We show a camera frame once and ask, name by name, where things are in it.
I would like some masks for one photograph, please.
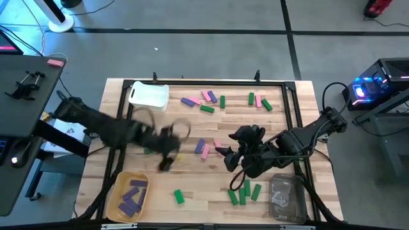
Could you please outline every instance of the wooden table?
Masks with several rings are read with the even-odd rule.
[[[116,115],[120,100],[123,79],[107,79],[100,111],[108,115]],[[318,117],[318,108],[311,81],[296,81],[298,101],[304,126]],[[170,125],[176,118],[185,118],[192,123],[192,132],[181,151],[173,168],[167,173],[158,173],[157,166],[160,155],[144,155],[143,149],[129,144],[126,152],[123,170],[144,173],[150,178],[150,192],[147,196],[144,212],[139,222],[189,222],[189,223],[219,223],[219,224],[278,224],[280,222],[268,214],[268,181],[275,173],[294,174],[292,165],[285,169],[271,168],[258,178],[251,179],[251,187],[256,183],[262,185],[257,201],[247,199],[245,206],[233,206],[226,190],[235,173],[228,172],[220,157],[214,150],[213,138],[221,140],[223,146],[236,148],[235,141],[228,134],[234,133],[241,125],[257,124],[266,128],[264,141],[280,131],[287,129],[284,104],[280,87],[264,86],[169,86],[170,99],[165,113],[155,113],[157,127]],[[184,96],[202,98],[199,89],[211,89],[217,97],[226,96],[226,108],[220,109],[219,103],[205,104],[215,107],[214,114],[203,112],[199,107],[187,107],[180,102]],[[249,107],[249,92],[266,98],[273,107],[272,112],[265,108]],[[134,112],[133,118],[149,122],[144,112]],[[200,154],[194,154],[194,148],[199,140],[204,138],[211,144],[211,152],[207,160],[202,160]],[[102,143],[95,140],[90,151],[100,148]],[[317,150],[328,154],[325,144],[318,143]],[[99,193],[109,150],[103,149],[87,158],[82,175],[81,185],[75,208],[82,214]],[[311,158],[314,184],[318,195],[327,207],[339,219],[342,219],[334,175],[331,165],[319,153]],[[180,189],[185,197],[185,203],[178,205],[173,192]],[[311,200],[305,192],[308,214],[312,218]]]

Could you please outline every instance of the yellow tray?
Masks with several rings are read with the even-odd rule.
[[[135,213],[132,217],[128,217],[125,213],[123,213],[123,211],[121,211],[118,208],[118,206],[123,202],[122,195],[126,194],[129,190],[133,188],[133,186],[130,185],[130,181],[132,180],[147,181],[148,186],[146,187],[145,198],[141,207],[141,211],[139,213]],[[120,172],[118,174],[118,177],[116,178],[114,190],[112,191],[111,198],[109,199],[108,202],[107,217],[112,221],[117,221],[121,223],[130,224],[137,222],[141,217],[143,207],[145,206],[146,198],[149,192],[149,185],[150,185],[149,178],[145,174],[131,171]],[[131,197],[131,199],[133,199],[135,203],[137,203],[139,201],[141,194],[142,189],[140,189],[140,192]]]

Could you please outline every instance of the pink block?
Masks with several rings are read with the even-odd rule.
[[[206,159],[207,155],[209,154],[209,150],[210,150],[210,145],[209,144],[205,144],[204,148],[203,148],[203,152],[202,152],[202,158]]]
[[[204,96],[204,99],[206,99],[206,101],[209,102],[210,100],[212,100],[206,90],[202,90],[202,94]]]
[[[222,147],[222,143],[220,142],[220,140],[215,139],[214,141],[215,141],[215,146],[216,146],[216,148],[217,148],[217,147]]]
[[[200,101],[199,99],[197,99],[197,98],[194,97],[194,96],[190,96],[190,97],[188,97],[187,99],[191,100],[192,102],[194,102],[194,103],[196,103],[196,104],[198,104],[198,105],[202,104],[202,101]]]
[[[256,95],[256,107],[260,108],[261,107],[261,98],[260,95]]]
[[[58,67],[63,67],[64,66],[64,62],[53,60],[53,59],[48,60],[47,64],[51,65],[51,66],[58,66]]]

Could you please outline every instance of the gray floor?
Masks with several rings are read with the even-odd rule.
[[[94,10],[109,1],[84,0],[84,5],[74,10]],[[366,0],[286,2],[293,30],[409,30],[363,21]],[[408,7],[408,1],[395,0],[378,20],[409,24]],[[45,26],[47,19],[40,11],[35,13]],[[35,25],[24,5],[15,0],[0,15],[0,23]],[[95,14],[75,17],[75,23],[88,28],[127,29],[285,28],[280,0],[116,0]],[[35,27],[21,26],[16,33],[41,47]],[[285,35],[46,33],[46,39],[46,54],[64,52],[70,58],[63,74],[67,88],[95,108],[108,77],[150,77],[155,71],[166,78],[248,79],[260,69],[262,79],[294,79]],[[378,58],[409,53],[407,36],[295,36],[294,41],[301,77],[314,82],[318,100],[328,83],[350,83]],[[343,105],[340,90],[334,87],[328,92],[328,105]],[[58,103],[54,95],[47,110],[52,111]],[[350,121],[356,114],[347,111],[344,116]],[[345,220],[407,229],[409,188],[375,185],[379,176],[388,173],[376,138],[350,125],[345,134],[331,136],[328,147]],[[45,175],[38,188],[44,198],[30,203],[21,197],[13,213],[0,218],[0,225],[68,220],[79,181],[77,176]]]

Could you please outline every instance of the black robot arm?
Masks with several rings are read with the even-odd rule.
[[[264,143],[261,140],[265,134],[264,128],[257,125],[241,126],[234,134],[229,135],[238,141],[240,145],[238,151],[234,152],[231,147],[216,150],[225,156],[224,163],[230,172],[236,169],[240,158],[243,157],[243,169],[240,171],[243,173],[243,180],[238,187],[233,188],[233,182],[240,175],[238,173],[230,183],[231,190],[238,190],[245,176],[256,178],[272,167],[284,168],[296,160],[310,157],[319,136],[344,132],[346,126],[346,120],[336,109],[326,107],[320,112],[320,117],[306,127],[285,130]],[[310,184],[306,183],[306,177],[302,173],[301,178],[303,186],[326,220],[340,222],[331,214]]]
[[[57,91],[62,99],[56,111],[51,114],[53,118],[70,123],[79,123],[86,127],[85,133],[95,133],[108,147],[118,149],[128,143],[148,148],[156,153],[161,153],[163,159],[159,164],[160,171],[168,171],[174,159],[168,157],[170,152],[178,152],[182,140],[173,134],[173,125],[161,129],[157,134],[155,125],[148,125],[138,120],[113,118],[102,112],[88,107],[81,98],[67,98],[62,92]]]

